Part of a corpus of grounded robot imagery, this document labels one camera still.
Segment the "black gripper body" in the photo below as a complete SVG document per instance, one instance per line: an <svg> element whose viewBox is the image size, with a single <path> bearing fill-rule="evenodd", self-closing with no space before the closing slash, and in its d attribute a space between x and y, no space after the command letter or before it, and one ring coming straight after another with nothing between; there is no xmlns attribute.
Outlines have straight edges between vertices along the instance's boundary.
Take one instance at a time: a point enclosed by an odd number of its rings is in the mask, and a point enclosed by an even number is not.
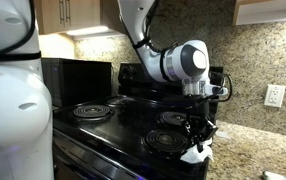
<svg viewBox="0 0 286 180"><path fill-rule="evenodd" d="M211 121L210 108L208 102L194 103L185 108L186 129L193 144L204 140L204 130L207 125L215 125Z"/></svg>

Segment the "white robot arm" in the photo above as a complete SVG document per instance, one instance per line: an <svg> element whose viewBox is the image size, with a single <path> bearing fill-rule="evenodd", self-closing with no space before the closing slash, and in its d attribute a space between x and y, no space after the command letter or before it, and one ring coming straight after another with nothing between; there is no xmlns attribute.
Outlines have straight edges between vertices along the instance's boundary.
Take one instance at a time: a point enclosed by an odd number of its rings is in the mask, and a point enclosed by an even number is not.
<svg viewBox="0 0 286 180"><path fill-rule="evenodd" d="M144 70L158 82L180 81L201 104L231 88L209 79L200 40L156 50L148 35L156 0L117 0L120 20ZM52 99L44 84L33 0L0 0L0 180L54 180Z"/></svg>

